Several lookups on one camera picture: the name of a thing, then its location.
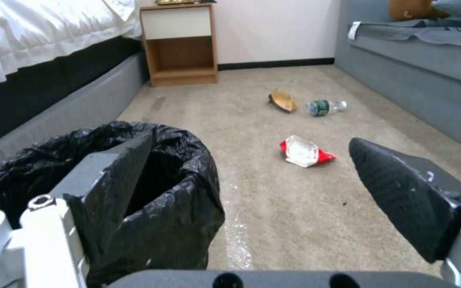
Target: open shelf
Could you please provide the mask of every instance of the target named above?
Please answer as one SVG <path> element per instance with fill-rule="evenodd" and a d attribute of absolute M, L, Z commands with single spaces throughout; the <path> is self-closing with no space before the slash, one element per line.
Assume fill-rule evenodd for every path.
<path fill-rule="evenodd" d="M 211 36 L 146 40 L 152 86 L 218 82 Z"/>
<path fill-rule="evenodd" d="M 155 72 L 154 79 L 177 78 L 177 77 L 198 77 L 214 75 L 214 67 L 193 67 L 193 68 L 163 68 Z"/>

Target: nightstand drawer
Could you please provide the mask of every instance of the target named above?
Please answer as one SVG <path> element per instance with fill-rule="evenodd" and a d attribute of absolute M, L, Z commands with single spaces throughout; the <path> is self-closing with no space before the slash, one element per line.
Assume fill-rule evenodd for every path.
<path fill-rule="evenodd" d="M 211 35 L 209 7 L 141 11 L 146 40 Z"/>

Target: wooden nightstand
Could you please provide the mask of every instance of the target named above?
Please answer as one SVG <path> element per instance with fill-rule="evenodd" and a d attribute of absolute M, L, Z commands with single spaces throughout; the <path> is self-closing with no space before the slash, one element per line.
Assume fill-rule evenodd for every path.
<path fill-rule="evenodd" d="M 218 82 L 211 4 L 140 8 L 153 87 Z"/>

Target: red and white chip bag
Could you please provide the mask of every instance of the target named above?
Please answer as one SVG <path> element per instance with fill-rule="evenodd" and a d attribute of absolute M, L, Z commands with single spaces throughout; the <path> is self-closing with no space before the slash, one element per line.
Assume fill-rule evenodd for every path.
<path fill-rule="evenodd" d="M 284 151 L 287 162 L 305 168 L 337 159 L 335 155 L 296 135 L 287 137 L 280 143 L 280 148 Z"/>

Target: screw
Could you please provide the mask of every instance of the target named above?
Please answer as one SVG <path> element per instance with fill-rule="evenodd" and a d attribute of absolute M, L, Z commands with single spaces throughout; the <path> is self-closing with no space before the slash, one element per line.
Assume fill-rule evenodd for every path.
<path fill-rule="evenodd" d="M 35 211 L 50 205 L 56 205 L 54 198 L 49 194 L 42 194 L 28 202 L 28 209 L 30 211 Z"/>

